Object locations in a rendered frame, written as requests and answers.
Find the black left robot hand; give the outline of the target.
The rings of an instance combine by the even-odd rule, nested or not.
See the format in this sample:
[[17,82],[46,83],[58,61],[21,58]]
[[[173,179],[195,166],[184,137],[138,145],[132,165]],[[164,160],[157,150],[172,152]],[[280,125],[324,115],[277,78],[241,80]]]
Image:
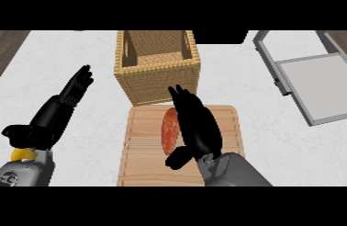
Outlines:
[[49,150],[67,129],[74,108],[94,83],[91,66],[85,65],[74,74],[61,93],[49,98],[29,125],[9,125],[2,134],[14,148]]

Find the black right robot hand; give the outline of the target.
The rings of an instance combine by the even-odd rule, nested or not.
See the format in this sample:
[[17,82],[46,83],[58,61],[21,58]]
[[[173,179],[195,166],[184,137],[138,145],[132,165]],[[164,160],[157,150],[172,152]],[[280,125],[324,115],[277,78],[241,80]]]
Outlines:
[[213,159],[222,156],[224,135],[215,116],[200,97],[181,85],[170,86],[169,91],[185,145],[175,148],[166,165],[178,170],[191,159],[200,160],[207,154],[213,155]]

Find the orange sweet potato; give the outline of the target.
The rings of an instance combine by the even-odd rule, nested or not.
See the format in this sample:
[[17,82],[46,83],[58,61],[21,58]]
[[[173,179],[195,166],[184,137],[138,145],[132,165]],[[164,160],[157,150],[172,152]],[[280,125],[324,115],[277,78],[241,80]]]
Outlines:
[[162,124],[162,145],[166,155],[170,155],[175,151],[179,131],[181,127],[178,120],[178,112],[176,109],[172,107],[166,112]]

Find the pale wooden cutting board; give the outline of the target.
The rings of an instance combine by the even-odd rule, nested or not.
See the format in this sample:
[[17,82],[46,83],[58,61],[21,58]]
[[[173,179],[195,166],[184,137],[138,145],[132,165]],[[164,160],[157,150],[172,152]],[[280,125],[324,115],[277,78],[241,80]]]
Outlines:
[[[181,170],[166,166],[162,146],[162,124],[173,105],[133,107],[129,111],[123,159],[117,186],[203,186],[204,179],[194,160]],[[246,156],[238,111],[232,106],[212,105],[224,135],[224,152]]]

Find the tan wicker basket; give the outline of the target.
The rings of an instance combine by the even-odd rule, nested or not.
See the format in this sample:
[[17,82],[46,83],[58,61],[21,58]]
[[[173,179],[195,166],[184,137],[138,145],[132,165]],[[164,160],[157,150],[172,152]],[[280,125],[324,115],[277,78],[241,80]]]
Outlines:
[[194,94],[201,58],[191,30],[120,30],[114,76],[135,107],[172,100],[169,87]]

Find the grey metal tray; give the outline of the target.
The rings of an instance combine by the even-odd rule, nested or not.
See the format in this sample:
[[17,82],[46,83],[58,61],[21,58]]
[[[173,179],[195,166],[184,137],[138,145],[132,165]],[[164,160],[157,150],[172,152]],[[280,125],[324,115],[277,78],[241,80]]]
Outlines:
[[318,30],[327,53],[275,61],[263,42],[269,30],[255,37],[256,50],[284,96],[291,95],[309,126],[347,119],[347,30]]

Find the black appliance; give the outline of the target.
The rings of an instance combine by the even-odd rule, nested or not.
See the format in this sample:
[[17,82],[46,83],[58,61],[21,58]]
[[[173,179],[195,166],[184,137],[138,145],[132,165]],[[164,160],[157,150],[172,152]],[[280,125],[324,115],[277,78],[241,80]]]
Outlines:
[[195,42],[198,44],[243,44],[247,30],[195,30]]

